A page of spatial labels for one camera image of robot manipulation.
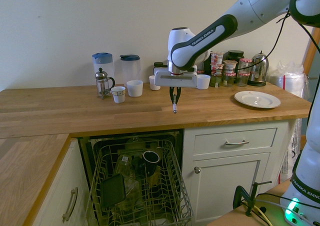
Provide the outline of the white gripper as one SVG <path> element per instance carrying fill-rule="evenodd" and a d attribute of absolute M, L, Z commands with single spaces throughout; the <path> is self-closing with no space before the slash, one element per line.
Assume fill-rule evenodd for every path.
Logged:
<path fill-rule="evenodd" d="M 183 71 L 182 74 L 173 75 L 167 68 L 156 68 L 154 76 L 156 86 L 170 87 L 169 95 L 173 104 L 178 103 L 182 88 L 196 88 L 198 85 L 196 72 Z M 174 87 L 177 87 L 176 94 L 174 94 Z"/>

